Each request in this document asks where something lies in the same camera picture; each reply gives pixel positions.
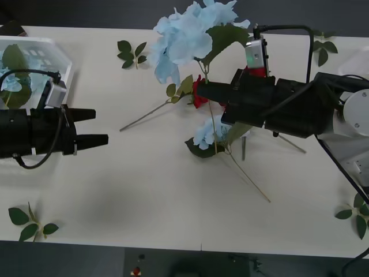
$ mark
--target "black cable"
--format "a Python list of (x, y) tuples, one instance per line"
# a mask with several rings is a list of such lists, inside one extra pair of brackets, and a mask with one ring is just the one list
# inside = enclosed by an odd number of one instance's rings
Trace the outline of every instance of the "black cable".
[(59, 121), (58, 121), (58, 127), (57, 127), (57, 131), (55, 132), (55, 137), (54, 137), (54, 141), (51, 144), (50, 150), (47, 152), (46, 156), (37, 164), (33, 165), (33, 166), (27, 166), (24, 161), (22, 160), (22, 157), (19, 156), (14, 156), (14, 159), (18, 162), (18, 164), (23, 167), (24, 169), (36, 169), (38, 167), (40, 167), (41, 165), (43, 165), (44, 162), (47, 161), (47, 159), (51, 156), (51, 154), (53, 153), (55, 146), (57, 144), (58, 141), (58, 137), (60, 135), (60, 131), (62, 129), (62, 122), (63, 122), (63, 112), (60, 111), (59, 112)]
[(48, 75), (49, 77), (54, 79), (54, 83), (56, 84), (59, 84), (61, 80), (61, 75), (59, 72), (43, 71), (36, 69), (14, 69), (4, 73), (4, 75), (0, 77), (0, 88), (2, 87), (2, 83), (4, 82), (5, 78), (14, 73), (39, 73), (43, 75)]
[(261, 117), (266, 117), (270, 114), (275, 113), (277, 110), (279, 110), (280, 108), (284, 107), (285, 105), (287, 105), (289, 102), (291, 102), (292, 100), (294, 100), (296, 97), (300, 96), (301, 94), (303, 94), (304, 92), (306, 92), (309, 88), (311, 88), (311, 86), (314, 84), (314, 80), (311, 81), (310, 83), (304, 85), (303, 88), (301, 88), (299, 91), (295, 92), (294, 94), (292, 94), (290, 97), (286, 98), (285, 100), (283, 100), (281, 103), (275, 105), (274, 107), (266, 110), (265, 112), (263, 112), (261, 114)]
[(306, 83), (310, 82), (310, 74), (311, 74), (311, 63), (312, 63), (312, 51), (314, 49), (314, 32), (308, 26), (305, 25), (272, 25), (272, 26), (258, 26), (260, 32), (272, 31), (272, 30), (286, 30), (286, 29), (298, 29), (305, 30), (309, 34), (310, 38), (310, 46), (309, 46), (309, 55), (307, 60), (307, 72), (306, 72)]
[(347, 269), (349, 268), (350, 265), (352, 265), (353, 263), (358, 262), (359, 260), (361, 260), (363, 257), (365, 257), (366, 255), (369, 254), (369, 248), (367, 250), (365, 250), (363, 253), (361, 253), (360, 255), (358, 255), (356, 258), (352, 259), (351, 261), (349, 261), (348, 263), (346, 263), (344, 265), (344, 267), (342, 267), (342, 277), (347, 277), (346, 272)]

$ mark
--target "white plastic basket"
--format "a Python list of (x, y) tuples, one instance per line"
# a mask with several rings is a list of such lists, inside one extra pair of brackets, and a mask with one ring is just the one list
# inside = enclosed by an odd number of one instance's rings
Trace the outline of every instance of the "white plastic basket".
[[(74, 71), (72, 61), (62, 49), (52, 39), (0, 36), (0, 51), (4, 51), (11, 44), (17, 44), (25, 55), (31, 55), (34, 59), (39, 60), (46, 71), (58, 71), (61, 74), (67, 87), (67, 93), (63, 101), (65, 103)], [(42, 89), (33, 91), (31, 98), (21, 108), (36, 108), (42, 92)], [(0, 109), (5, 109), (2, 101), (0, 101)]]

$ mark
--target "red flower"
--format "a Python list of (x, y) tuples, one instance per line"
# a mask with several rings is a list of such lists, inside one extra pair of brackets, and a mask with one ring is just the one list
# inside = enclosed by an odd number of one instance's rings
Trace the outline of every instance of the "red flower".
[(197, 95), (197, 87), (200, 82), (205, 82), (205, 78), (201, 79), (201, 75), (198, 76), (197, 81), (194, 82), (192, 89), (194, 91), (194, 106), (196, 108), (200, 108), (202, 104), (206, 103), (207, 98), (201, 97)]

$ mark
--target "blue hydrangea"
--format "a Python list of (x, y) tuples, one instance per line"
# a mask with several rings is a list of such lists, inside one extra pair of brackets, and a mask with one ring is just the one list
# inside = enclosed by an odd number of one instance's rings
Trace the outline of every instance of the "blue hydrangea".
[[(217, 135), (217, 143), (225, 141), (230, 125), (221, 123), (221, 115), (214, 117), (215, 130)], [(214, 130), (213, 120), (210, 117), (207, 119), (202, 127), (197, 129), (196, 135), (194, 136), (194, 145), (198, 145), (200, 149), (205, 150), (209, 148), (209, 145), (214, 143)]]
[[(8, 68), (0, 69), (0, 77), (3, 76), (6, 72), (8, 72)], [(20, 79), (17, 78), (14, 74), (7, 76), (4, 82), (1, 85), (1, 91), (7, 90), (12, 92), (17, 92), (22, 89), (22, 85), (18, 83)]]
[(174, 14), (159, 20), (154, 31), (162, 37), (152, 46), (148, 61), (156, 68), (155, 75), (161, 84), (165, 84), (167, 78), (171, 77), (173, 83), (179, 85), (178, 65), (185, 65), (194, 57), (205, 58), (210, 53), (213, 40), (206, 33), (209, 28), (228, 23), (248, 28), (249, 20), (234, 23), (237, 14), (233, 6), (236, 2), (222, 4), (204, 0), (205, 8), (193, 2), (183, 14), (174, 8)]

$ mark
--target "table surface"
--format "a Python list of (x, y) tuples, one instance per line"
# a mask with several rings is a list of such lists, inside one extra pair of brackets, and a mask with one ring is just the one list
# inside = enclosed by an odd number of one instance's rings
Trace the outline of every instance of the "table surface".
[[(121, 69), (116, 42), (135, 47), (156, 41), (146, 30), (25, 27), (30, 36), (54, 39), (76, 66), (68, 104), (94, 108), (96, 119), (77, 123), (79, 134), (106, 133), (108, 146), (77, 156), (53, 154), (36, 170), (0, 161), (1, 240), (17, 240), (7, 209), (30, 202), (43, 224), (60, 230), (47, 242), (225, 252), (356, 256), (367, 248), (349, 220), (334, 217), (355, 190), (315, 138), (287, 136), (302, 154), (270, 131), (254, 128), (246, 160), (240, 141), (234, 153), (268, 203), (247, 184), (227, 155), (200, 160), (184, 142), (209, 116), (182, 100), (120, 133), (119, 129), (166, 100), (147, 66)], [(308, 37), (266, 35), (276, 77), (304, 81)], [(337, 68), (367, 38), (335, 38), (339, 54), (319, 70)], [(209, 78), (230, 82), (244, 68), (244, 50), (234, 44), (212, 63)], [(314, 62), (312, 76), (318, 71)], [(200, 73), (197, 63), (180, 68), (181, 78)], [(221, 108), (213, 104), (216, 114)]]

